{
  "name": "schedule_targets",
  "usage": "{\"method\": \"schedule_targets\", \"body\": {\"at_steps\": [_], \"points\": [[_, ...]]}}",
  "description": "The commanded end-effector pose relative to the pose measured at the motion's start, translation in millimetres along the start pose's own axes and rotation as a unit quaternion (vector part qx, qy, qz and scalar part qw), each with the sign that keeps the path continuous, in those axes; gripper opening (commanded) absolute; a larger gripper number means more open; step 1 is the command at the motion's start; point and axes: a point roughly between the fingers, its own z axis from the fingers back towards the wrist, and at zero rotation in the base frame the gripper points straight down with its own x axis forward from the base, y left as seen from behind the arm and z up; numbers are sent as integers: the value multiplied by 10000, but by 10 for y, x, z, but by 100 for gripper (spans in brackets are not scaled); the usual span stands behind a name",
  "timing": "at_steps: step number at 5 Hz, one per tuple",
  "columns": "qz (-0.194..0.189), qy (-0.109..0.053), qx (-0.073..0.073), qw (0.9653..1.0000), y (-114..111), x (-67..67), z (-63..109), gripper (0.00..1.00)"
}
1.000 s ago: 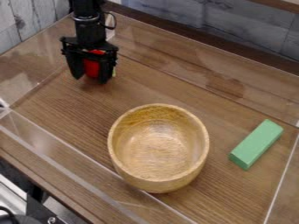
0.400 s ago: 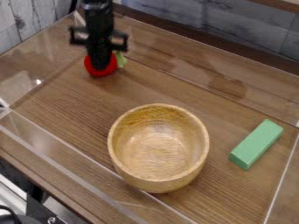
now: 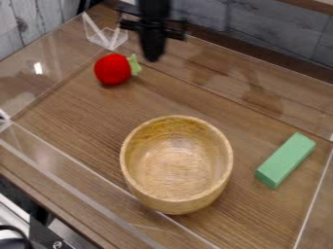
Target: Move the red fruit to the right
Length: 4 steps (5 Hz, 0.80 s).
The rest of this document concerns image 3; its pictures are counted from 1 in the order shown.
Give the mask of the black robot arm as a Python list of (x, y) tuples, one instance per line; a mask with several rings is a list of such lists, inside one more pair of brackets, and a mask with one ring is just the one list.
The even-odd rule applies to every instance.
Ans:
[(120, 18), (118, 27), (137, 34), (142, 55), (156, 62), (165, 52), (167, 39), (185, 40), (187, 20), (171, 17), (171, 0), (136, 0), (136, 6), (120, 6), (117, 11), (137, 17)]

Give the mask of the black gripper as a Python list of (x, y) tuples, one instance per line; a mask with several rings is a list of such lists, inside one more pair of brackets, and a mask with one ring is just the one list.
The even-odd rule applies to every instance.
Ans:
[(167, 39), (185, 40), (185, 19), (167, 18), (160, 21), (121, 19), (118, 27), (138, 33), (141, 51), (149, 62), (156, 62), (164, 54)]

